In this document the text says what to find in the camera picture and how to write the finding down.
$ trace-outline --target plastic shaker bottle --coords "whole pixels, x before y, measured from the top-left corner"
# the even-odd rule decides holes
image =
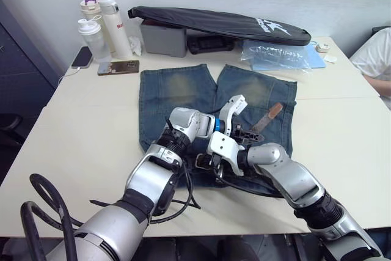
[[[97,62],[111,61],[109,47],[104,41],[100,24],[94,19],[86,20],[85,18],[82,18],[79,20],[79,33],[83,36],[88,48],[90,48],[93,58]]]
[[[115,47],[115,56],[119,59],[132,57],[128,37],[115,0],[98,0],[106,28]]]
[[[83,16],[87,20],[91,20],[93,17],[97,15],[101,15],[101,10],[99,3],[97,3],[97,0],[83,0],[80,2],[80,9],[83,14]],[[106,43],[109,45],[110,52],[114,52],[114,44],[112,43],[109,31],[107,30],[106,26],[104,25],[104,21],[102,18],[99,20],[95,21],[100,24],[102,27],[102,33],[103,33],[103,38],[105,39]]]

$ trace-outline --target white shirt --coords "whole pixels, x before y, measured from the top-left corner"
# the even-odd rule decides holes
[[[361,73],[374,79],[391,81],[391,28],[371,37],[350,57]],[[391,97],[380,96],[391,110]]]

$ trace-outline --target table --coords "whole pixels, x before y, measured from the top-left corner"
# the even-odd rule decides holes
[[[298,80],[292,158],[307,166],[363,227],[391,226],[391,114],[333,41],[320,41],[331,45],[329,54],[338,57],[336,64],[309,75],[267,72]],[[220,54],[219,59],[218,54],[204,58],[213,78],[225,62],[245,67],[234,62],[238,55]],[[202,55],[176,59],[146,54],[140,62],[141,70],[197,65]],[[19,209],[26,200],[50,211],[29,183],[34,172],[54,183],[71,215],[83,222],[100,209],[89,199],[114,202],[121,197],[128,174],[142,156],[139,75],[100,77],[97,69],[92,64],[65,78],[43,109],[0,187],[0,235],[23,235]],[[145,236],[309,231],[282,199],[231,188],[197,188],[194,196],[202,210],[190,207],[172,221],[149,226]],[[175,196],[185,197],[184,190]],[[61,236],[39,219],[37,225],[42,237]]]

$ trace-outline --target plastic bag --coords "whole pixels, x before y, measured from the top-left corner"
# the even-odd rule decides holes
[[[241,61],[249,61],[252,70],[302,70],[311,66],[305,46],[290,46],[259,41],[243,41]]]

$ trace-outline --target charging cable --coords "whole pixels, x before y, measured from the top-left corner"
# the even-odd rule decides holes
[[[58,87],[59,84],[61,83],[62,79],[66,78],[66,77],[68,77],[68,76],[73,76],[73,75],[77,74],[79,71],[80,71],[80,67],[78,67],[74,73],[70,73],[69,75],[64,75],[64,76],[62,76],[61,78],[59,78],[59,81],[58,81],[58,83],[57,83],[57,87]]]

